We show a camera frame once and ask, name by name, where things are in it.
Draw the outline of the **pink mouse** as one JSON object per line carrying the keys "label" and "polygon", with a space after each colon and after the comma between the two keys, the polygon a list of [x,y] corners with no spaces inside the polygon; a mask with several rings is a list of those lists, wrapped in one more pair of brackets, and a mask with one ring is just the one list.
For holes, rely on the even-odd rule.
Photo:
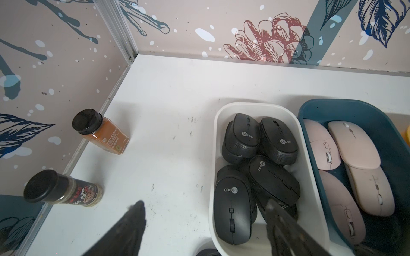
{"label": "pink mouse", "polygon": [[351,245],[360,244],[366,236],[366,227],[353,197],[335,176],[319,171],[332,217],[339,231]]}
{"label": "pink mouse", "polygon": [[337,145],[328,132],[320,123],[303,120],[309,142],[319,170],[331,171],[341,165],[341,158]]}
{"label": "pink mouse", "polygon": [[373,170],[381,165],[376,146],[360,126],[347,121],[332,121],[327,127],[344,163],[361,170]]}
{"label": "pink mouse", "polygon": [[388,217],[395,212],[395,200],[390,183],[379,166],[373,170],[345,165],[354,198],[367,214]]}

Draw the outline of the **white storage box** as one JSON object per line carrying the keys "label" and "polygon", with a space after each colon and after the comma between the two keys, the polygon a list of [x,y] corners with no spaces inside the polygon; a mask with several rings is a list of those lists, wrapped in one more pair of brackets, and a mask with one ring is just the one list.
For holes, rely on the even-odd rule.
{"label": "white storage box", "polygon": [[212,241],[219,253],[223,256],[269,256],[271,244],[267,237],[267,224],[261,214],[252,225],[252,236],[249,242],[243,245],[230,245],[222,241],[216,233],[214,225],[214,190],[218,171],[227,165],[222,157],[222,143],[228,123],[234,119],[235,114],[247,114],[257,121],[264,117],[274,117],[283,121],[298,144],[298,156],[295,164],[286,166],[300,183],[301,197],[296,202],[298,225],[303,228],[320,246],[329,250],[329,232],[322,209],[316,179],[313,174],[311,161],[305,144],[302,127],[297,117],[288,109],[273,104],[234,102],[222,107],[214,120],[214,135],[212,149],[212,170],[209,200],[209,229]]}

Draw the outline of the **brown spice bottle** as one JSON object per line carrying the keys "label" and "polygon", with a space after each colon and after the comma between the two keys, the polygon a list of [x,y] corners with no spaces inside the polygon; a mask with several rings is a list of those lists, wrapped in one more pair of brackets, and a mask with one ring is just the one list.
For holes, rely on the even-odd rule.
{"label": "brown spice bottle", "polygon": [[75,115],[72,127],[86,140],[110,153],[121,155],[128,146],[129,137],[109,118],[94,109],[85,109]]}

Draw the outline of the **teal storage box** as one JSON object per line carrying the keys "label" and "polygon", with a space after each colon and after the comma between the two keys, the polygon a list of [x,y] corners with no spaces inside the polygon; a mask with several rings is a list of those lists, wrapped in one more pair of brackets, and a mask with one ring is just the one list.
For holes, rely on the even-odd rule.
{"label": "teal storage box", "polygon": [[[410,253],[410,149],[389,117],[378,108],[358,100],[314,99],[302,105],[298,115],[305,143],[312,163],[313,173],[319,189],[319,196],[331,240],[345,243],[354,254],[371,252],[388,256],[407,256]],[[357,204],[342,160],[335,170],[326,171],[345,185],[360,213],[362,214],[366,236],[357,245],[351,245],[339,231],[322,184],[315,157],[309,142],[303,120],[309,119],[323,125],[328,130],[332,121],[347,121],[360,126],[373,141],[381,158],[380,167],[384,171],[394,196],[395,212],[388,217],[367,214]]]}

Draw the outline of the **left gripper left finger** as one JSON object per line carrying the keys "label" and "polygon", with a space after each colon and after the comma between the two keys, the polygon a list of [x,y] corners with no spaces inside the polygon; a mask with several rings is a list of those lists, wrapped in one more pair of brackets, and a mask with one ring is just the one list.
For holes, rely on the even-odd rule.
{"label": "left gripper left finger", "polygon": [[146,228],[143,201],[132,205],[124,216],[87,252],[85,256],[136,256]]}

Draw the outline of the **yellow storage box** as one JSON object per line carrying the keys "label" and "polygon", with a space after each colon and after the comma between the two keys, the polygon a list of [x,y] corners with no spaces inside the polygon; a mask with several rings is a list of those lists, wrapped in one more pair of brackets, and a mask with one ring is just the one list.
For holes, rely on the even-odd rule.
{"label": "yellow storage box", "polygon": [[405,142],[410,146],[410,126],[406,128],[406,130],[403,133],[403,139]]}

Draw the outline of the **black mouse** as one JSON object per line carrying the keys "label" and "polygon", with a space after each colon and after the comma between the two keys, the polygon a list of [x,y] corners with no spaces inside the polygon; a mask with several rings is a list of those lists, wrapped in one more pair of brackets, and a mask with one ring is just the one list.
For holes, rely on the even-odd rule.
{"label": "black mouse", "polygon": [[297,160],[298,144],[288,126],[273,117],[264,117],[259,123],[260,151],[279,165],[292,165]]}
{"label": "black mouse", "polygon": [[[266,205],[267,205],[268,201],[271,200],[271,199],[274,200],[274,199],[271,198],[271,197],[266,197],[266,196],[263,196],[263,195],[256,195],[256,204],[257,204],[258,209],[259,209],[259,211],[260,211],[260,213],[261,213],[261,215],[262,215],[262,218],[263,218],[264,220],[266,220],[266,217],[265,217],[265,215],[266,215],[266,209],[265,209],[265,208],[266,208]],[[291,205],[291,206],[282,204],[282,203],[280,203],[280,202],[278,202],[278,204],[279,204],[279,206],[280,206],[283,210],[285,210],[291,217],[293,217],[293,219],[298,220],[297,207],[296,207],[295,204],[294,204],[294,205]]]}
{"label": "black mouse", "polygon": [[196,256],[221,256],[216,249],[203,249]]}
{"label": "black mouse", "polygon": [[284,167],[269,158],[257,155],[241,167],[251,187],[266,197],[292,206],[300,198],[301,189],[297,179]]}
{"label": "black mouse", "polygon": [[259,123],[249,115],[237,113],[225,132],[224,160],[233,165],[243,164],[256,155],[260,138]]}
{"label": "black mouse", "polygon": [[213,214],[221,240],[231,245],[249,241],[257,216],[256,202],[247,177],[233,165],[217,173]]}

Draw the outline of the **dark spice bottle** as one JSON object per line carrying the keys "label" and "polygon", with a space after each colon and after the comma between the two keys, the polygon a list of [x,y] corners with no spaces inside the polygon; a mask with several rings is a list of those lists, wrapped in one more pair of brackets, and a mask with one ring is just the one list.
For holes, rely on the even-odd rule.
{"label": "dark spice bottle", "polygon": [[26,184],[23,197],[27,202],[70,204],[92,207],[100,202],[103,189],[100,185],[74,179],[54,170],[43,170]]}

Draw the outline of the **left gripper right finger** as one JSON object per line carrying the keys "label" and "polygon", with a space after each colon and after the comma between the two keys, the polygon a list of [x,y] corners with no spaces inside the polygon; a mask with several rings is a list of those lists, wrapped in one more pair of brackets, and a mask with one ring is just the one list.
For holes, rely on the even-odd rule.
{"label": "left gripper right finger", "polygon": [[273,256],[328,256],[297,222],[274,200],[265,207],[266,231]]}

